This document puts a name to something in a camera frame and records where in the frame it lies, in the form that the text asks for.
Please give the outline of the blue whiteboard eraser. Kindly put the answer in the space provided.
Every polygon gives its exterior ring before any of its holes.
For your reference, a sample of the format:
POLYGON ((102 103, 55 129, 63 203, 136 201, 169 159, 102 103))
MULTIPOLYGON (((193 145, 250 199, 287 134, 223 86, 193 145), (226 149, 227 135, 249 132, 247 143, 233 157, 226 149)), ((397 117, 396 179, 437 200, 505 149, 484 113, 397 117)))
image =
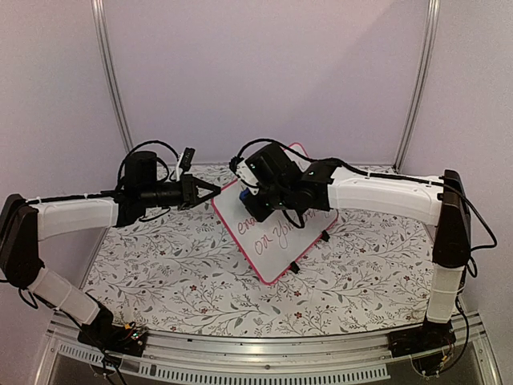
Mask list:
POLYGON ((251 193, 248 189, 245 189, 244 191, 240 192, 239 199, 242 203, 245 203, 248 197, 251 196, 251 193))

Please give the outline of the pink framed whiteboard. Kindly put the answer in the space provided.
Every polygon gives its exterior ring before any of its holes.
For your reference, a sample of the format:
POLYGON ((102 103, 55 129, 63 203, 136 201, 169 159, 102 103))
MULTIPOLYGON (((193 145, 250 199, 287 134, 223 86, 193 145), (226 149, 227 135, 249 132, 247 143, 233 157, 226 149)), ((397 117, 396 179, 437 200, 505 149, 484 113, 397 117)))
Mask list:
POLYGON ((245 189, 254 194, 238 180, 232 181, 212 198, 212 207, 259 280, 272 285, 322 230, 336 223, 338 212, 308 209, 298 216, 292 209, 277 210, 259 223, 239 199, 245 189))

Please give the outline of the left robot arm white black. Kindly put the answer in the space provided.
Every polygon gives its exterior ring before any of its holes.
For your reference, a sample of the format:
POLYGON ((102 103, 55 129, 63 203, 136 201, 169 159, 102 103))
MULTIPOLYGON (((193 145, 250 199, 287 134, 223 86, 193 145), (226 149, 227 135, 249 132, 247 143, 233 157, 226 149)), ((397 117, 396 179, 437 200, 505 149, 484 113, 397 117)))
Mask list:
POLYGON ((102 348, 119 341, 119 331, 100 318, 96 300, 45 266, 39 244, 51 237, 88 229, 123 228, 145 221, 148 209, 193 209, 220 194, 220 187, 193 176, 194 149, 177 157, 175 169, 157 176, 165 163, 151 151, 125 156, 112 190, 95 194, 35 198, 15 193, 1 212, 1 271, 4 282, 30 292, 69 314, 102 348))

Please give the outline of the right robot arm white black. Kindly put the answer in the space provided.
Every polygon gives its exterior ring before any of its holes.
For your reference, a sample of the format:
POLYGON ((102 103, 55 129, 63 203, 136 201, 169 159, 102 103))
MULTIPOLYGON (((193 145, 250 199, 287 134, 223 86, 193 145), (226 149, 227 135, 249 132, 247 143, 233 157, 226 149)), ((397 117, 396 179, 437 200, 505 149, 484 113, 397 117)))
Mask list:
POLYGON ((471 255, 470 205, 459 174, 403 176, 366 172, 337 158, 314 160, 275 140, 250 157, 237 153, 229 167, 245 186, 240 194, 259 222, 272 213, 360 209, 407 217, 435 228, 426 323, 414 333, 423 350, 444 339, 463 271, 471 255))

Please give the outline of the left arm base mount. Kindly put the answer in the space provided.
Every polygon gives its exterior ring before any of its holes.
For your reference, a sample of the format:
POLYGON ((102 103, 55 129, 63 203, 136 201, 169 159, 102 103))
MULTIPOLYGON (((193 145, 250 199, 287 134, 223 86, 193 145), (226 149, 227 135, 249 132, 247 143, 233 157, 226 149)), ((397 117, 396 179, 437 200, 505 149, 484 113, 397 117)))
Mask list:
POLYGON ((91 324, 82 324, 78 341, 98 350, 141 357, 147 344, 148 328, 135 322, 114 324, 113 313, 102 307, 91 324))

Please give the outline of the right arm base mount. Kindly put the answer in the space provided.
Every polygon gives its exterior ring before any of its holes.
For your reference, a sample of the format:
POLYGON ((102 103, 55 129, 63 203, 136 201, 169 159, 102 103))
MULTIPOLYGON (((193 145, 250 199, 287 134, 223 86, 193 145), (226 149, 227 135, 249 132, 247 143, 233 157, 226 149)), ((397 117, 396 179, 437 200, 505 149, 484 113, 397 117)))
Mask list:
POLYGON ((420 326, 391 331, 388 349, 393 358, 410 356, 413 368, 424 377, 439 375, 453 358, 456 342, 451 321, 430 322, 420 326))

